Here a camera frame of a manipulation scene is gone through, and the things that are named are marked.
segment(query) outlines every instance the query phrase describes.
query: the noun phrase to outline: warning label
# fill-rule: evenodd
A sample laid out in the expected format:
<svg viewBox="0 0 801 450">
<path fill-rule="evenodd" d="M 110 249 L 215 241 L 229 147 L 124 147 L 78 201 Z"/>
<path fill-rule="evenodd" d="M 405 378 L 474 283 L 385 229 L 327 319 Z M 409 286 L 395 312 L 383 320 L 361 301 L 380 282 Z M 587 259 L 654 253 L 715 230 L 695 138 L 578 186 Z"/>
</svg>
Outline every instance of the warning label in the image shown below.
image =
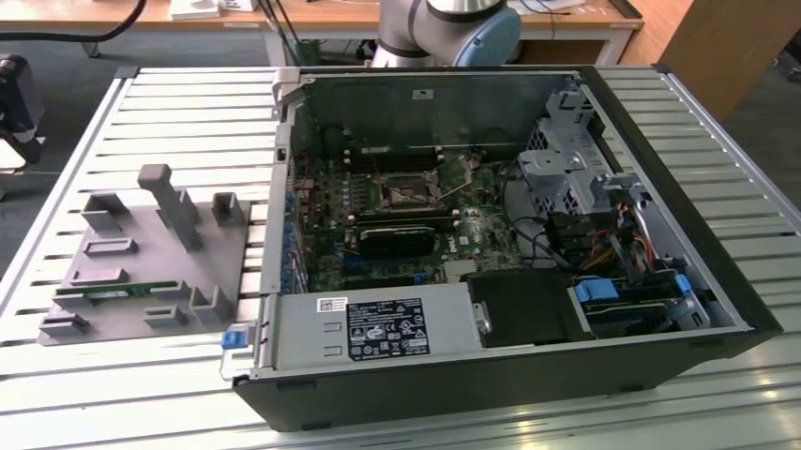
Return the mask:
<svg viewBox="0 0 801 450">
<path fill-rule="evenodd" d="M 428 353 L 428 330 L 419 298 L 348 304 L 352 361 Z"/>
</svg>

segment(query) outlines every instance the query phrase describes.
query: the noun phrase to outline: white robotic arm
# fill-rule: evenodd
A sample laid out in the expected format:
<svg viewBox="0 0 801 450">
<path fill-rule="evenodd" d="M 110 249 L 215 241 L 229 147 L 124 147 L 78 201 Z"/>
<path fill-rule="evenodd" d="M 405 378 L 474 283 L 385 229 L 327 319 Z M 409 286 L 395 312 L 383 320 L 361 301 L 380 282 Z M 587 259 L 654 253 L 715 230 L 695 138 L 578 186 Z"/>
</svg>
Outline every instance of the white robotic arm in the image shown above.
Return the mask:
<svg viewBox="0 0 801 450">
<path fill-rule="evenodd" d="M 380 0 L 372 66 L 499 66 L 519 34 L 506 0 Z"/>
</svg>

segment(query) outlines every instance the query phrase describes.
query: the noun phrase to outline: barcode sticker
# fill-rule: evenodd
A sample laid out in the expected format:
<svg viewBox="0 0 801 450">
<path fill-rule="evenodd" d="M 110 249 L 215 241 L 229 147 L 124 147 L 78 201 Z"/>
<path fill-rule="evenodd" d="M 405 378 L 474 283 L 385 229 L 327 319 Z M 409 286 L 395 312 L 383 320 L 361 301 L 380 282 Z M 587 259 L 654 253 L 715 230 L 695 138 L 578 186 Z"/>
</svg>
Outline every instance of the barcode sticker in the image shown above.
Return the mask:
<svg viewBox="0 0 801 450">
<path fill-rule="evenodd" d="M 348 304 L 348 297 L 325 297 L 316 299 L 316 312 L 344 311 Z"/>
</svg>

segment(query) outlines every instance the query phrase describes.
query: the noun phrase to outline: aluminum extrusion table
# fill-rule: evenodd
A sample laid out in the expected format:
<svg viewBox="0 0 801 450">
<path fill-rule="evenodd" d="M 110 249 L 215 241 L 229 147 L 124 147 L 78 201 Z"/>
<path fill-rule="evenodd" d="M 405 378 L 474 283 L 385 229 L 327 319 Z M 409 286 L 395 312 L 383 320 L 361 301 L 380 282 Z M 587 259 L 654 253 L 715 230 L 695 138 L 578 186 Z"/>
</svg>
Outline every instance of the aluminum extrusion table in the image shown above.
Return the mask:
<svg viewBox="0 0 801 450">
<path fill-rule="evenodd" d="M 110 84 L 0 284 L 2 448 L 790 448 L 801 439 L 801 217 L 670 74 L 599 70 L 785 335 L 646 392 L 291 434 L 269 430 L 221 380 L 219 334 L 40 347 L 37 325 L 85 228 L 76 212 L 104 190 L 152 202 L 134 190 L 149 162 L 172 166 L 172 183 L 197 202 L 220 190 L 255 202 L 237 311 L 241 321 L 255 317 L 272 69 L 141 69 Z"/>
</svg>

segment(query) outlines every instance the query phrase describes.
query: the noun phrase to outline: black cable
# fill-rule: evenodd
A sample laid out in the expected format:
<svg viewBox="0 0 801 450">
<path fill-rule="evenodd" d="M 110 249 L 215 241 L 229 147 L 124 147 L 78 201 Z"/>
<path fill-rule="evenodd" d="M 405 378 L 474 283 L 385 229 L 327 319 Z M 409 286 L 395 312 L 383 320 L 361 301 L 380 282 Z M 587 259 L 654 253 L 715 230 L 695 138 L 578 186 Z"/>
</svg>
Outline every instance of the black cable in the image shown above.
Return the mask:
<svg viewBox="0 0 801 450">
<path fill-rule="evenodd" d="M 284 47 L 287 48 L 287 53 L 289 54 L 289 58 L 292 63 L 296 66 L 300 66 L 300 59 L 297 58 L 297 54 L 291 48 L 289 40 L 287 39 L 287 34 L 284 33 L 284 28 L 280 26 L 280 22 L 277 21 L 277 16 L 275 15 L 275 9 L 272 9 L 272 5 L 269 0 L 259 0 L 259 5 L 261 6 L 261 12 L 264 12 L 264 17 L 267 18 L 268 23 L 275 24 L 275 32 L 280 37 L 280 40 L 284 43 Z"/>
<path fill-rule="evenodd" d="M 289 33 L 291 36 L 295 39 L 295 42 L 297 42 L 297 49 L 300 50 L 300 56 L 303 56 L 303 44 L 300 43 L 300 37 L 297 37 L 297 33 L 295 33 L 295 27 L 291 26 L 291 20 L 289 20 L 289 15 L 287 14 L 287 11 L 284 10 L 284 4 L 280 3 L 280 0 L 275 0 L 275 4 L 277 5 L 277 8 L 280 9 L 280 14 L 281 16 L 284 16 L 284 21 L 287 21 L 287 27 L 289 28 Z"/>
<path fill-rule="evenodd" d="M 137 0 L 133 11 L 129 13 L 124 21 L 121 21 L 109 31 L 102 35 L 72 35 L 69 33 L 42 33 L 32 31 L 10 31 L 0 33 L 0 41 L 4 40 L 48 40 L 52 42 L 77 42 L 77 43 L 98 43 L 112 40 L 122 33 L 128 31 L 141 11 L 145 9 L 148 0 Z"/>
<path fill-rule="evenodd" d="M 526 7 L 526 9 L 532 12 L 534 14 L 548 14 L 550 16 L 550 40 L 555 40 L 555 20 L 552 19 L 552 16 L 570 16 L 571 14 L 568 12 L 552 12 L 551 7 L 548 7 L 544 3 L 542 3 L 542 0 L 534 0 L 540 6 L 542 8 L 544 8 L 548 12 L 542 12 L 538 11 L 536 9 L 534 9 L 532 7 L 530 7 L 526 4 L 526 0 L 520 0 L 520 4 L 523 5 L 523 7 Z"/>
<path fill-rule="evenodd" d="M 500 202 L 500 213 L 503 215 L 503 219 L 506 220 L 506 223 L 510 224 L 510 227 L 516 232 L 516 235 L 520 236 L 528 242 L 531 242 L 531 244 L 535 245 L 538 248 L 540 248 L 548 254 L 548 256 L 552 258 L 556 265 L 563 270 L 572 272 L 572 273 L 583 273 L 582 270 L 572 267 L 572 265 L 567 262 L 567 260 L 564 260 L 564 258 L 562 258 L 562 255 L 559 255 L 555 252 L 555 250 L 552 250 L 552 248 L 550 248 L 540 242 L 536 242 L 536 240 L 531 236 L 528 236 L 527 234 L 523 233 L 523 231 L 516 227 L 516 219 L 515 220 L 510 219 L 510 212 L 506 209 L 506 191 L 507 191 L 507 187 L 510 185 L 511 171 L 512 171 L 514 167 L 516 166 L 516 164 L 518 164 L 518 162 L 515 159 L 507 168 L 506 176 L 503 177 L 503 184 L 500 186 L 500 193 L 498 194 L 498 200 Z"/>
</svg>

